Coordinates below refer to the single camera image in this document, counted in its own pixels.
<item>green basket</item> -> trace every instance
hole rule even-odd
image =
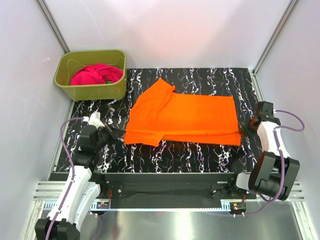
[[[71,77],[86,65],[107,64],[123,70],[115,83],[70,85]],[[72,51],[65,54],[57,67],[55,84],[74,101],[117,99],[126,95],[126,55],[120,50]]]

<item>white wall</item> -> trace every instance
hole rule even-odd
[[[253,68],[289,0],[45,0],[71,51],[121,49],[128,68]]]
[[[69,99],[54,85],[63,53],[35,1],[0,5],[0,238],[17,240]]]
[[[303,133],[284,130],[286,148],[300,161],[298,179],[320,236],[320,1],[302,0],[275,43],[258,78],[267,101],[276,109],[299,115]],[[296,120],[280,116],[282,124],[299,127]]]

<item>black marble surface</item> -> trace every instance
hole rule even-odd
[[[175,85],[175,92],[180,94],[233,96],[239,125],[247,124],[256,109],[257,97],[246,68],[144,68],[127,70],[127,93],[122,100],[78,101],[71,116],[90,116],[98,110],[110,125],[124,129],[137,98],[158,78]],[[69,124],[65,142],[71,152],[83,124],[86,123]],[[97,169],[102,173],[246,172],[252,170],[261,152],[257,136],[243,137],[240,147],[164,140],[158,147],[119,142],[107,145],[101,151]],[[63,149],[55,171],[69,171]]]

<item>pink cloth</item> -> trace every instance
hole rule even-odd
[[[106,81],[115,83],[119,81],[124,71],[110,65],[97,63],[78,70],[71,78],[70,85],[105,84]]]

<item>orange shirt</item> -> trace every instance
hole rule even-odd
[[[139,96],[130,111],[125,144],[158,146],[162,140],[240,146],[232,96],[174,93],[159,79]]]

